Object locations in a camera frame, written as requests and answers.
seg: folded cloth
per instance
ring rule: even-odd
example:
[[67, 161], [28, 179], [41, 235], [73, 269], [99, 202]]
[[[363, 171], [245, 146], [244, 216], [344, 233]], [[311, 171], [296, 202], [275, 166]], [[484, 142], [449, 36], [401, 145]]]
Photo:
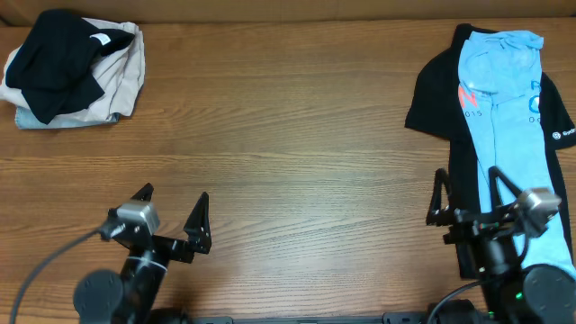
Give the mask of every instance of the folded cloth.
[[99, 29], [63, 10], [38, 17], [6, 70], [6, 85], [22, 89], [34, 116], [49, 123], [59, 113], [75, 113], [104, 95], [90, 73], [95, 58], [127, 48], [134, 35]]
[[[144, 84], [145, 59], [144, 38], [138, 26], [132, 22], [106, 22], [96, 19], [85, 21], [100, 29], [118, 29], [134, 34], [134, 41], [126, 49], [99, 58], [91, 66], [92, 76], [104, 90], [104, 95], [88, 106], [88, 109], [79, 112], [58, 115], [55, 119], [66, 118], [80, 122], [110, 122], [116, 113], [130, 116], [136, 103], [138, 92]], [[14, 60], [19, 49], [15, 49], [8, 56], [4, 66], [6, 70]], [[24, 109], [30, 106], [24, 99], [20, 89], [10, 88], [6, 85], [6, 78], [0, 84], [0, 99], [6, 100]]]
[[120, 114], [115, 112], [109, 121], [79, 121], [66, 118], [66, 115], [58, 115], [47, 125], [36, 119], [30, 109], [16, 107], [16, 117], [14, 121], [20, 130], [47, 130], [47, 129], [65, 129], [96, 126], [106, 123], [116, 123], [120, 119]]

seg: wooden table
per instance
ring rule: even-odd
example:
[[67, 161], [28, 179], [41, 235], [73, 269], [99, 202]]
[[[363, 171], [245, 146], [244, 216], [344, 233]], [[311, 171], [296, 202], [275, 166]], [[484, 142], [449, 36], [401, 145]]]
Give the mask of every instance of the wooden table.
[[[163, 235], [184, 238], [196, 199], [211, 196], [212, 251], [170, 265], [157, 307], [235, 318], [424, 310], [463, 284], [446, 229], [424, 223], [448, 143], [403, 123], [418, 72], [458, 23], [145, 25], [132, 118], [23, 131], [2, 103], [1, 321], [41, 259], [146, 182]], [[544, 36], [544, 71], [576, 118], [576, 20], [472, 23]], [[28, 31], [0, 29], [2, 61]], [[559, 156], [576, 215], [576, 148]], [[69, 251], [26, 293], [19, 323], [76, 323], [77, 282], [119, 271], [126, 255], [98, 238]], [[463, 297], [482, 307], [479, 290]]]

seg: black sleeve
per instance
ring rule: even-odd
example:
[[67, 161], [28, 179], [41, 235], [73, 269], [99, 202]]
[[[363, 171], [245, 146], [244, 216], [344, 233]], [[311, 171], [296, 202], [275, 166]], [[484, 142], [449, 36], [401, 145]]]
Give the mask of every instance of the black sleeve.
[[558, 89], [545, 73], [540, 84], [540, 124], [549, 149], [566, 149], [576, 144], [576, 130]]
[[445, 50], [418, 74], [406, 128], [447, 140], [456, 140], [467, 131], [458, 101], [458, 69], [453, 66], [458, 59], [454, 54], [451, 49]]

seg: garment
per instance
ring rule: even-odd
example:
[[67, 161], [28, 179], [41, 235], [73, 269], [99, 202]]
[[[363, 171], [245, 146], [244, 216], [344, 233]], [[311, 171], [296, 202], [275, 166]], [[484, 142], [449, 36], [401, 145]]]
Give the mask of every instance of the garment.
[[[114, 53], [98, 58], [93, 62], [92, 76], [97, 84], [104, 90], [104, 95], [95, 102], [78, 112], [60, 114], [54, 117], [54, 123], [49, 123], [46, 128], [54, 128], [54, 125], [68, 123], [68, 121], [86, 122], [86, 125], [93, 122], [113, 122], [118, 113], [130, 116], [136, 103], [139, 90], [144, 84], [145, 58], [144, 39], [138, 26], [131, 22], [105, 22], [96, 19], [84, 19], [94, 27], [99, 29], [118, 29], [135, 35], [134, 41], [126, 49], [120, 49]], [[4, 75], [6, 70], [14, 60], [19, 49], [15, 49], [4, 65]], [[5, 78], [0, 85], [0, 99], [4, 99], [24, 109], [30, 109], [28, 103], [22, 95], [20, 89], [10, 88], [6, 85]], [[21, 121], [18, 127], [21, 129], [38, 129], [37, 122], [28, 123], [30, 119], [17, 118]]]
[[16, 107], [16, 116], [14, 117], [14, 122], [20, 130], [54, 130], [116, 123], [120, 119], [120, 114], [117, 112], [113, 113], [109, 121], [79, 121], [75, 119], [59, 117], [60, 116], [56, 116], [47, 125], [38, 121], [30, 109]]
[[[470, 130], [458, 96], [458, 62], [464, 42], [472, 32], [494, 33], [494, 31], [472, 27], [470, 24], [458, 25], [454, 32], [451, 47], [430, 60], [418, 75], [414, 89], [412, 106], [406, 117], [407, 128], [433, 134], [450, 140], [450, 159], [448, 171], [452, 187], [460, 194], [461, 206], [471, 212], [480, 212], [477, 164], [478, 158], [473, 145]], [[562, 99], [550, 78], [543, 73], [540, 93], [540, 125], [544, 132], [546, 164], [552, 179], [553, 189], [562, 198], [560, 216], [563, 234], [572, 252], [570, 217], [562, 170], [556, 156], [557, 149], [576, 144], [571, 134], [554, 139], [555, 133], [567, 134], [574, 128], [566, 112]], [[471, 257], [465, 246], [456, 246], [460, 265], [460, 276], [476, 277]]]
[[63, 10], [38, 17], [6, 70], [6, 85], [22, 89], [34, 116], [49, 123], [59, 113], [75, 113], [104, 94], [90, 73], [98, 56], [127, 48], [134, 35], [98, 29]]
[[[478, 33], [464, 42], [458, 65], [458, 94], [478, 158], [482, 212], [491, 212], [488, 169], [498, 166], [520, 188], [553, 190], [545, 157], [540, 112], [540, 49], [544, 39], [530, 31]], [[503, 203], [516, 197], [499, 185]], [[532, 238], [522, 266], [557, 266], [576, 277], [560, 217], [540, 238]], [[518, 254], [524, 235], [515, 236]]]

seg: white label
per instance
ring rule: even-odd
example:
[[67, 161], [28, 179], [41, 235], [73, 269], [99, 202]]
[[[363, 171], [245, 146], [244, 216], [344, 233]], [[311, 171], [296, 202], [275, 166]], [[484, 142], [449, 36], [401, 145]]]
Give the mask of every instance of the white label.
[[94, 35], [90, 35], [90, 38], [93, 38], [93, 37], [96, 38], [96, 39], [98, 39], [98, 40], [102, 43], [102, 46], [104, 46], [104, 45], [106, 45], [106, 44], [108, 44], [109, 42], [112, 41], [112, 40], [110, 39], [110, 37], [108, 37], [108, 35], [103, 34], [103, 33], [101, 33], [101, 32], [100, 32], [100, 33], [97, 33], [97, 34], [94, 34]]

